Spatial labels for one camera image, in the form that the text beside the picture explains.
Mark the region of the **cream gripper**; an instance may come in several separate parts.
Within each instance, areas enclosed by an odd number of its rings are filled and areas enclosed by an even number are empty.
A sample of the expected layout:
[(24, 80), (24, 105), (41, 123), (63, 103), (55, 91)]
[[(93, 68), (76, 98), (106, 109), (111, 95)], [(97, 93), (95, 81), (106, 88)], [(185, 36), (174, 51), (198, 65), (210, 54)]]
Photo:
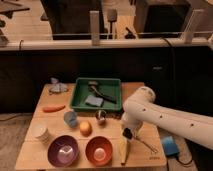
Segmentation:
[(133, 135), (132, 138), (138, 136), (139, 129), (142, 127), (142, 125), (143, 125), (142, 121), (138, 121), (138, 120), (134, 119), (128, 113), (124, 113), (121, 117), (122, 129), (124, 130), (125, 128), (129, 128)]

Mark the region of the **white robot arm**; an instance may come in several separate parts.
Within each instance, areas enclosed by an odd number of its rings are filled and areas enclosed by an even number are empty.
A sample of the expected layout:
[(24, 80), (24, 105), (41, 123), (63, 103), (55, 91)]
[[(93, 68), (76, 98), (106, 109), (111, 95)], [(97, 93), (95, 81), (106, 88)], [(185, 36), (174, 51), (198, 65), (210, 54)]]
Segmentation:
[(123, 127), (135, 131), (149, 122), (213, 150), (213, 117), (162, 107), (155, 98), (147, 86), (135, 90), (123, 103)]

